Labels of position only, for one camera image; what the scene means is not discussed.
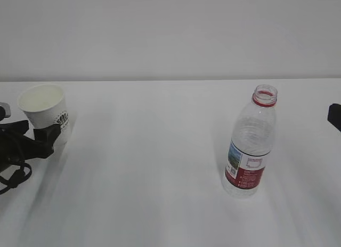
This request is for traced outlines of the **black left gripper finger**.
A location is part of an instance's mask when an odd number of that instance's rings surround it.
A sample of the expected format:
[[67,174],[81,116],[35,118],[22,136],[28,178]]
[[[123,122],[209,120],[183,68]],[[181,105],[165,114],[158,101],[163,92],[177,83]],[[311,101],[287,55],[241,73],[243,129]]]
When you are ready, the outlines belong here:
[[43,129],[34,129],[34,139],[23,136],[22,151],[24,158],[48,158],[54,153],[54,143],[61,134],[59,124],[52,124]]
[[28,120],[17,121],[12,123],[1,124],[1,136],[5,136],[6,133],[17,133],[21,136],[25,135],[29,130]]

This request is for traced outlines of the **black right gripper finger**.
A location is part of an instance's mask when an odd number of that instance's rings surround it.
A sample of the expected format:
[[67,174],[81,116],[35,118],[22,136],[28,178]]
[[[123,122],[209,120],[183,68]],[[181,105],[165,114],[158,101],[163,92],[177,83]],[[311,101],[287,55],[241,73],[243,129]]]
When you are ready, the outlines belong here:
[[327,120],[338,131],[341,131],[341,105],[333,103],[329,106]]

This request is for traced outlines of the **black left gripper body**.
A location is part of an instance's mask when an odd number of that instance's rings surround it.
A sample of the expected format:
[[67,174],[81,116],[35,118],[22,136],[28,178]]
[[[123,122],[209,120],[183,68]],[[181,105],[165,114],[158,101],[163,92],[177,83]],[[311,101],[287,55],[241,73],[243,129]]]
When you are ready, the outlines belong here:
[[25,136],[1,134],[1,172],[14,165],[20,170],[25,169],[22,149],[24,139]]

